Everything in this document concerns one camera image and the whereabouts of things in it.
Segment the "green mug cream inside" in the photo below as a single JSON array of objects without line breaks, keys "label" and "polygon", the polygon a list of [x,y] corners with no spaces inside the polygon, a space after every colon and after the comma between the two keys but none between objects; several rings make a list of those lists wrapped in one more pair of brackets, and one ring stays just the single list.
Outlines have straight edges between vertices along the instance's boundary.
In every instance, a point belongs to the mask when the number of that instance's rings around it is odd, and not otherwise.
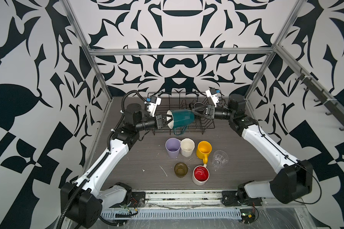
[{"label": "green mug cream inside", "polygon": [[179,136],[184,134],[190,124],[195,121],[195,115],[191,110],[168,110],[166,115],[172,115],[174,118],[174,135]]}]

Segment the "black mug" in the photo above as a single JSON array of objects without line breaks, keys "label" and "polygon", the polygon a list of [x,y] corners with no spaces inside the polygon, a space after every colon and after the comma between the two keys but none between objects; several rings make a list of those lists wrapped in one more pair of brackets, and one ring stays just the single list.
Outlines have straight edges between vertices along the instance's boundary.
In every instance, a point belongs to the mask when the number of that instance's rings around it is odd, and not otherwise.
[{"label": "black mug", "polygon": [[190,110],[198,112],[198,113],[204,113],[206,110],[206,106],[201,102],[190,103],[189,108]]}]

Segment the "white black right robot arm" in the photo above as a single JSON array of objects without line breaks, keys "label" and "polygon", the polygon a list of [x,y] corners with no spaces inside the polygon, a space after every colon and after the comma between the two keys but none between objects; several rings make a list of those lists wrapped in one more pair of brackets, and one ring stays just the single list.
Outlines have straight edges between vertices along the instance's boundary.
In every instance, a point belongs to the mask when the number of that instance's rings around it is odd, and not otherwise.
[{"label": "white black right robot arm", "polygon": [[255,199],[275,198],[280,203],[299,202],[299,199],[312,191],[314,182],[313,166],[307,160],[299,160],[288,153],[268,134],[258,121],[246,114],[244,96],[232,94],[225,106],[219,106],[216,95],[208,96],[210,103],[193,107],[192,112],[207,119],[226,120],[230,128],[249,142],[271,165],[276,176],[269,181],[249,181],[239,185],[233,200],[223,197],[223,204],[249,204]]}]

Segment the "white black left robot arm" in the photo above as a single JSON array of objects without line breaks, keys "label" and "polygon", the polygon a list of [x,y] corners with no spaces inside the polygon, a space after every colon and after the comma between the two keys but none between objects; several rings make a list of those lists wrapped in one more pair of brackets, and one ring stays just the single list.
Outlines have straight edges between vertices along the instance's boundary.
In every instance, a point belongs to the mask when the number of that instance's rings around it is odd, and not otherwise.
[{"label": "white black left robot arm", "polygon": [[130,204],[130,186],[118,182],[107,190],[101,188],[119,161],[141,140],[140,131],[162,129],[169,123],[166,115],[155,113],[160,104],[161,98],[144,98],[136,90],[122,97],[121,118],[107,137],[104,152],[80,178],[62,186],[61,215],[56,228],[62,228],[65,218],[69,218],[77,223],[77,228],[88,229],[106,208]]}]

